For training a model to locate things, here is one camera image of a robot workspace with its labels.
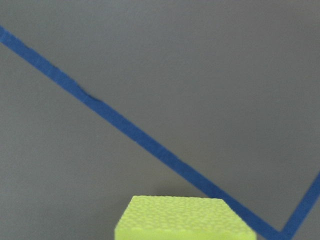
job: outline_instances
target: gray floor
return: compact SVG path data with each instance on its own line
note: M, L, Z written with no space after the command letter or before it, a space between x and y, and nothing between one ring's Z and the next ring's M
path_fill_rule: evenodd
M280 230L320 169L319 12L0 0L0 25ZM133 195L204 197L1 44L0 111L1 240L111 240Z

